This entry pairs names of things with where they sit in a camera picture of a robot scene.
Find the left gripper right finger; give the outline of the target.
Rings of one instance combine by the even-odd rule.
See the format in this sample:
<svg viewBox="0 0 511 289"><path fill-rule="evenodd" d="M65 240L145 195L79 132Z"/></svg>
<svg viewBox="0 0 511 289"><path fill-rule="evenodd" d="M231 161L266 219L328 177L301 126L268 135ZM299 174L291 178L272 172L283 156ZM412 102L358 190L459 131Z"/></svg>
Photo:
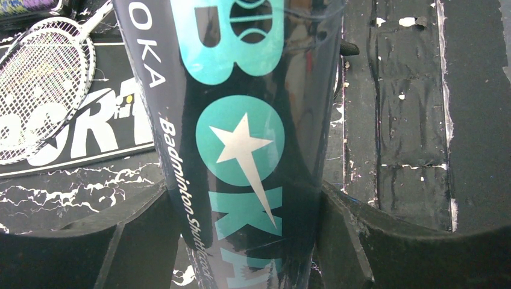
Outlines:
<svg viewBox="0 0 511 289"><path fill-rule="evenodd" d="M317 258L324 288L509 288L510 226L468 234L393 217L324 182Z"/></svg>

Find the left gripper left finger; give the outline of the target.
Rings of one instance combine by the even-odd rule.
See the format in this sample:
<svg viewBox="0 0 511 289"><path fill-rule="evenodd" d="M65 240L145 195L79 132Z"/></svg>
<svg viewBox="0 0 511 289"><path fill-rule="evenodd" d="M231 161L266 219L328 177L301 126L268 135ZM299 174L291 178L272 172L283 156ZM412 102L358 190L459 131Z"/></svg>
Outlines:
<svg viewBox="0 0 511 289"><path fill-rule="evenodd" d="M1 234L1 287L169 288L179 235L159 182L56 231Z"/></svg>

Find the black shuttlecock tube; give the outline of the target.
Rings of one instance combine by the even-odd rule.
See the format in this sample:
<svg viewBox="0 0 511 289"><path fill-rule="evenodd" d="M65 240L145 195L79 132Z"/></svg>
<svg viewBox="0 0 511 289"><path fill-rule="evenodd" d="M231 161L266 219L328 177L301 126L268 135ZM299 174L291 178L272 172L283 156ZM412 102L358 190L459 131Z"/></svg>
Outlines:
<svg viewBox="0 0 511 289"><path fill-rule="evenodd" d="M343 1L115 1L201 288L306 288Z"/></svg>

